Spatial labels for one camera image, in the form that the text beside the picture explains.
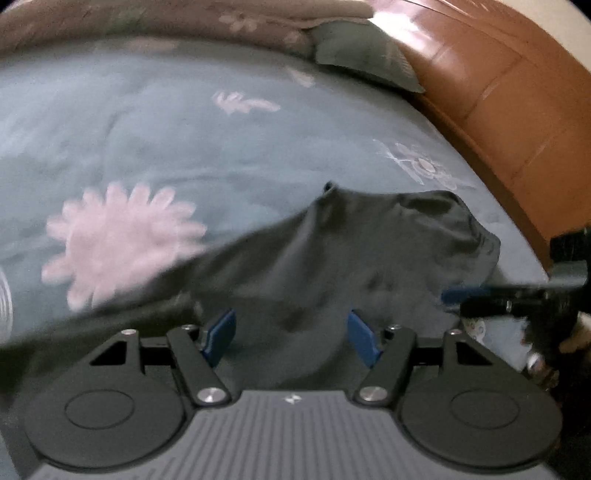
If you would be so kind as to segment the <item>person's right hand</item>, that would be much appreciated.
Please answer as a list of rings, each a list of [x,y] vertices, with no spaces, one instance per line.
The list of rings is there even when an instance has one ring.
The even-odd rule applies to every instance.
[[[530,346],[526,371],[533,376],[549,375],[580,357],[590,361],[590,314],[529,319],[522,343]]]

